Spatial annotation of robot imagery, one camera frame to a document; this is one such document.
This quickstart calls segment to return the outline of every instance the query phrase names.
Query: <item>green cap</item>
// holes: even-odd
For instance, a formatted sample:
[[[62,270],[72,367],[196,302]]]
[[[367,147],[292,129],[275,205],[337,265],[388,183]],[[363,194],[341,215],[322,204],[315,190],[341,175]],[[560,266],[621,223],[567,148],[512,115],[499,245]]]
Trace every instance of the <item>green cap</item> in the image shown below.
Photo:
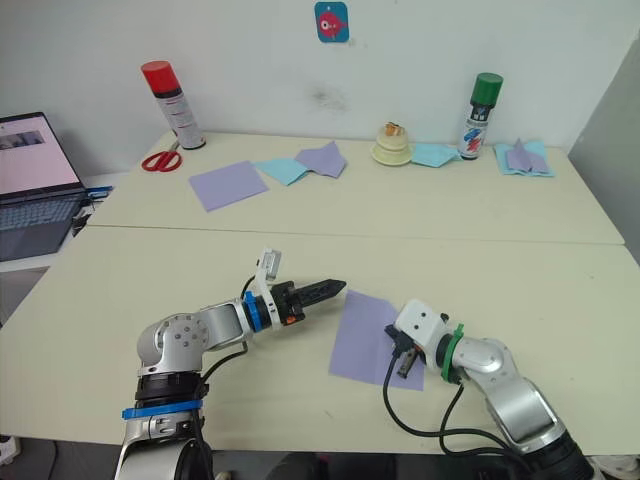
[[[480,105],[495,105],[498,101],[503,78],[496,73],[480,73],[476,77],[471,101]]]

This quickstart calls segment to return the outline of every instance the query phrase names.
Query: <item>scissors handle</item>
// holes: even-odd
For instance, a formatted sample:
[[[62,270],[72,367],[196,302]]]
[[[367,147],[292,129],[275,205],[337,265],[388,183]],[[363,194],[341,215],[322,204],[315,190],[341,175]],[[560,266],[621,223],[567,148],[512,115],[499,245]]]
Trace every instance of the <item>scissors handle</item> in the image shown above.
[[[182,155],[176,151],[158,152],[142,162],[142,169],[147,172],[171,172],[182,164]]]

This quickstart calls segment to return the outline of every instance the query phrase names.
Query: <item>green ring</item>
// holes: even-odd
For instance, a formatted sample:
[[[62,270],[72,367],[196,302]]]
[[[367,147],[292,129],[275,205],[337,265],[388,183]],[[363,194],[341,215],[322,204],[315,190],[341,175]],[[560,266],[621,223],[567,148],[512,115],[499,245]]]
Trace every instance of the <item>green ring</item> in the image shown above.
[[[453,332],[453,338],[449,340],[449,345],[447,346],[447,352],[444,354],[444,363],[442,365],[442,378],[445,382],[455,383],[451,381],[449,378],[449,373],[453,371],[451,368],[451,359],[453,358],[453,351],[456,348],[456,345],[460,341],[460,339],[464,336],[462,330],[464,329],[464,323],[458,325],[455,332]]]

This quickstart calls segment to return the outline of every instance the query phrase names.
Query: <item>purple paper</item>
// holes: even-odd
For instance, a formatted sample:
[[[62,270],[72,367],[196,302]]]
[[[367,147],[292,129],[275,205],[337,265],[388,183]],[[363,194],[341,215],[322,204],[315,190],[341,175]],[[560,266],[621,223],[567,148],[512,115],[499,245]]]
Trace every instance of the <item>purple paper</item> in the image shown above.
[[[251,162],[195,175],[189,183],[207,212],[269,190]]]
[[[309,170],[333,178],[338,178],[347,164],[336,142],[328,143],[322,148],[300,150],[296,160]]]
[[[393,341],[384,327],[398,316],[393,305],[381,298],[349,290],[331,354],[329,373],[375,385],[382,385],[387,374]],[[396,374],[390,385],[409,390],[424,388],[424,364],[416,361],[406,379]]]
[[[507,166],[512,170],[521,170],[523,172],[549,173],[544,157],[527,151],[520,139],[518,139],[513,149],[507,152]]]

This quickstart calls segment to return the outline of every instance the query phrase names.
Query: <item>laptop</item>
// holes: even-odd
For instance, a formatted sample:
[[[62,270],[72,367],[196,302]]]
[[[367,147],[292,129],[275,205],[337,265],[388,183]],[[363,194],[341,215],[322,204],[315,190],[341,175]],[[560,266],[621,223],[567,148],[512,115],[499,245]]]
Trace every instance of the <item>laptop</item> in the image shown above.
[[[0,261],[57,252],[85,196],[42,112],[0,118]]]

